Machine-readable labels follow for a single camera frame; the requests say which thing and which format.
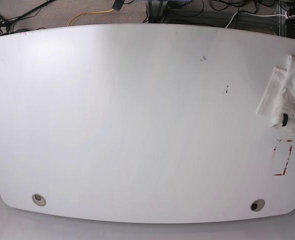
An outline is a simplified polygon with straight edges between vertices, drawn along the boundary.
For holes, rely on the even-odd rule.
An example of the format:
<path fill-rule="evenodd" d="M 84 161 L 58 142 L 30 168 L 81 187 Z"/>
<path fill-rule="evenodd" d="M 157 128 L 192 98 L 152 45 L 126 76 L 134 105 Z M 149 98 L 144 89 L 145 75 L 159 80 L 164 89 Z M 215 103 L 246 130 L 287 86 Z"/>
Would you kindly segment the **white printed T-shirt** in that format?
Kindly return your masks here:
<path fill-rule="evenodd" d="M 286 69 L 272 70 L 256 114 L 272 128 L 295 134 L 295 55 L 288 56 Z"/>

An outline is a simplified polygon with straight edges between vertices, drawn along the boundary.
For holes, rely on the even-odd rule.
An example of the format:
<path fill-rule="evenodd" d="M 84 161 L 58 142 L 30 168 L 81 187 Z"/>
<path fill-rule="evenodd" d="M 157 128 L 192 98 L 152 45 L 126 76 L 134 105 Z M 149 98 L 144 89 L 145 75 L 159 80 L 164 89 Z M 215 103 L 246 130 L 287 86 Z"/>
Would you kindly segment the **red tape rectangle marker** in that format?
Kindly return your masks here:
<path fill-rule="evenodd" d="M 290 161 L 293 140 L 278 139 L 273 149 L 271 172 L 273 176 L 284 176 Z"/>

